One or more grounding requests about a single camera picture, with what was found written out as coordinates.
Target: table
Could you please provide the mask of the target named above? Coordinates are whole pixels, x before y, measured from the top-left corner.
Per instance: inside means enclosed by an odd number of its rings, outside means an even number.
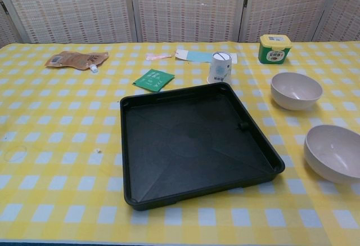
[[[147,244],[359,245],[360,184],[325,181],[305,163],[321,123],[360,132],[360,42],[294,43],[282,65],[262,65],[256,43],[11,44],[0,50],[0,238]],[[232,87],[283,158],[269,183],[137,212],[124,201],[119,100],[147,93],[150,68],[175,74],[163,90],[206,83],[207,63],[146,53],[237,52]],[[99,73],[43,65],[64,50],[109,52]],[[318,80],[307,111],[271,100],[282,71]]]

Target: label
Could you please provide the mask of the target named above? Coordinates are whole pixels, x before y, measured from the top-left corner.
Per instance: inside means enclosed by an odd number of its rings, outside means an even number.
[[[62,59],[62,56],[54,56],[54,58],[50,61],[51,64],[57,63],[60,59]]]
[[[227,76],[231,75],[231,67],[230,64],[228,65],[212,65],[210,64],[210,72],[208,76],[208,81],[211,83],[224,81]]]
[[[284,56],[285,56],[284,51],[270,51],[266,55],[266,59],[268,61],[279,61],[282,60]]]
[[[277,41],[277,42],[283,42],[284,38],[283,37],[269,37],[270,41]]]

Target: small white piece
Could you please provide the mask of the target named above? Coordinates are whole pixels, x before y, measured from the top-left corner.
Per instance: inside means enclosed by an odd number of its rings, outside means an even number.
[[[97,73],[99,70],[97,69],[97,66],[95,64],[90,65],[90,69],[93,73]]]

